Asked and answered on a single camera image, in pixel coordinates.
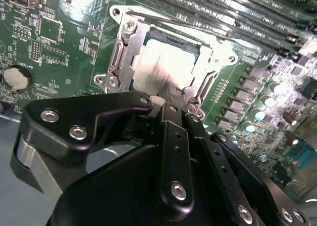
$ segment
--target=silver screw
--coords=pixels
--hole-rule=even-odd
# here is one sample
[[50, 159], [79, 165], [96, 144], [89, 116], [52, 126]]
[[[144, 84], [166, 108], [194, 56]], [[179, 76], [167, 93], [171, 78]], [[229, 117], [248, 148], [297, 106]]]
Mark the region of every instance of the silver screw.
[[87, 131], [84, 127], [73, 126], [69, 130], [69, 135], [76, 140], [83, 140], [87, 137]]
[[136, 28], [136, 25], [133, 21], [127, 21], [125, 24], [124, 24], [124, 29], [126, 32], [128, 33], [133, 33], [134, 30]]
[[111, 85], [112, 87], [115, 87], [115, 86], [116, 86], [115, 81], [110, 81], [110, 85]]
[[238, 213], [244, 222], [246, 222], [249, 225], [252, 224], [252, 222], [253, 222], [252, 215], [244, 206], [239, 205]]
[[171, 191], [173, 196], [178, 200], [183, 201], [187, 197], [185, 188], [179, 183], [173, 183], [171, 186]]
[[96, 83], [96, 84], [102, 84], [102, 82], [103, 82], [103, 79], [102, 79], [101, 77], [97, 77], [97, 78], [95, 79], [95, 83]]
[[300, 213], [298, 213], [297, 211], [293, 210], [293, 214], [295, 215], [295, 217], [302, 223], [305, 222], [304, 218], [300, 215]]
[[169, 106], [169, 107], [172, 111], [177, 112], [177, 108], [175, 106]]
[[148, 104], [149, 103], [149, 101], [147, 99], [143, 98], [143, 97], [140, 98], [140, 101], [142, 103], [144, 103], [144, 104]]
[[289, 212], [286, 211], [286, 209], [282, 208], [282, 209], [281, 209], [281, 212], [282, 212], [283, 217], [284, 217], [288, 222], [290, 222], [290, 223], [293, 222], [292, 216], [290, 215]]
[[199, 120], [197, 119], [197, 117], [196, 117], [196, 116], [194, 116], [194, 115], [192, 115], [192, 119], [193, 119], [193, 121], [195, 121], [196, 123], [198, 123], [198, 122], [199, 122]]
[[49, 123], [55, 123], [56, 121], [59, 120], [59, 114], [56, 113], [55, 111], [42, 111], [41, 112], [41, 119], [45, 122]]
[[222, 142], [227, 141], [227, 138], [225, 136], [221, 135], [221, 134], [218, 135], [218, 137], [222, 140]]

